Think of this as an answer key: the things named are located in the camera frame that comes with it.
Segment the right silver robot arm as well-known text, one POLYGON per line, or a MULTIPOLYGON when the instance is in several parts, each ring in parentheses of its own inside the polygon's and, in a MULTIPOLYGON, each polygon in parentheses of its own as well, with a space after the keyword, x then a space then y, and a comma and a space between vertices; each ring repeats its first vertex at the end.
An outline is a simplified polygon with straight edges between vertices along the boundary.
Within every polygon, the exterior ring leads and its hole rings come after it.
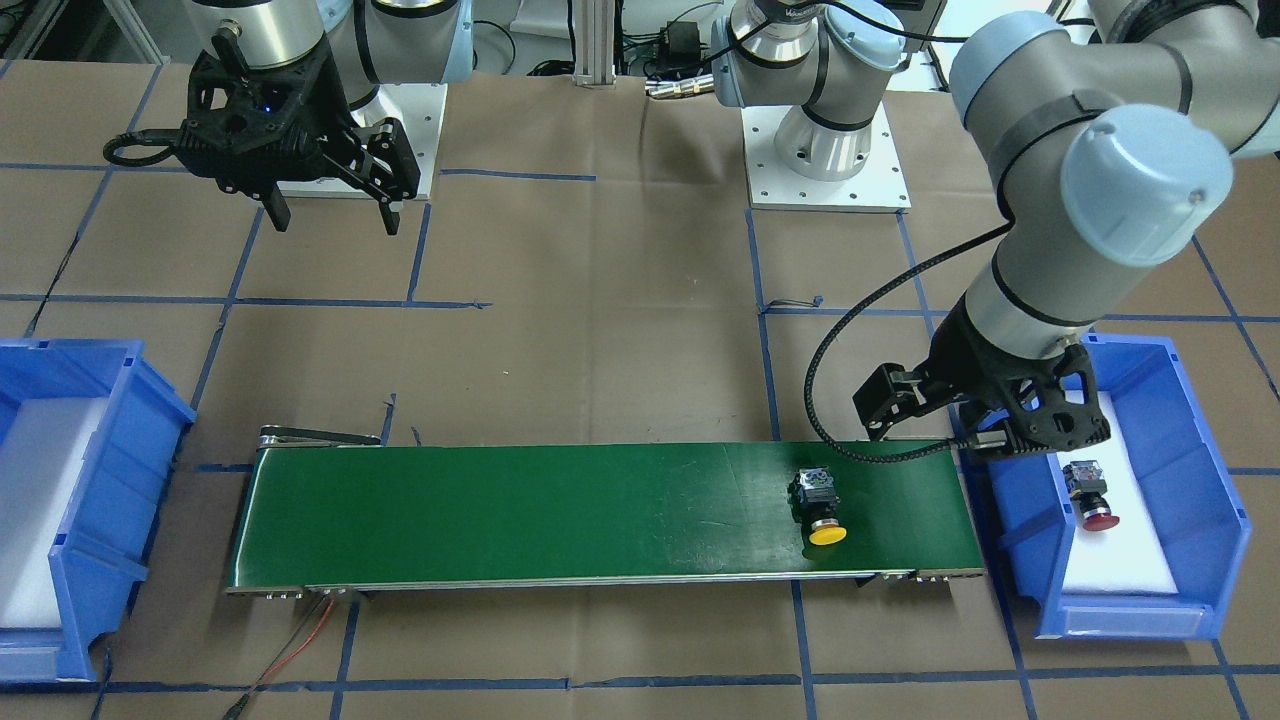
POLYGON ((173 152, 193 176, 260 202, 278 231, 284 182, 334 179, 378 204, 388 234, 422 172, 406 120, 369 114, 390 85, 474 68, 468 1, 189 1, 204 47, 173 152))

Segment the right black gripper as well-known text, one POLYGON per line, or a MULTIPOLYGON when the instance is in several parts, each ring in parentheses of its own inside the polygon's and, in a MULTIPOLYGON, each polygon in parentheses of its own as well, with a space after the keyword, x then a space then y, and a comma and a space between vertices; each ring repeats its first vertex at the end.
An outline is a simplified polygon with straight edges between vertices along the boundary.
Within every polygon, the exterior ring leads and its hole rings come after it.
POLYGON ((191 72, 187 114, 172 145, 193 174, 228 193, 262 201, 275 231, 288 231, 282 182, 333 178, 379 201, 387 234, 398 234, 403 201, 421 170, 403 124, 361 126, 348 109, 321 26, 302 31, 288 63, 256 67, 243 22, 223 22, 191 72))

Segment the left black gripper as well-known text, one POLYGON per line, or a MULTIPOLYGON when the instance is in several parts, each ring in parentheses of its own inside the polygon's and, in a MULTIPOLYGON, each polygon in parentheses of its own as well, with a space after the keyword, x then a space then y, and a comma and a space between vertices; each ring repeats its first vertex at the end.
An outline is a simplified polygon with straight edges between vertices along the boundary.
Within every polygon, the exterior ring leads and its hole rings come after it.
POLYGON ((1111 437, 1100 402, 1094 368, 1084 345, 1059 356, 1025 359, 986 340, 966 315, 964 301, 942 322, 928 357, 915 369, 886 363, 854 393, 852 404, 870 439, 910 416, 960 404, 968 432, 992 413, 1007 445, 993 457, 1075 451, 1111 437))

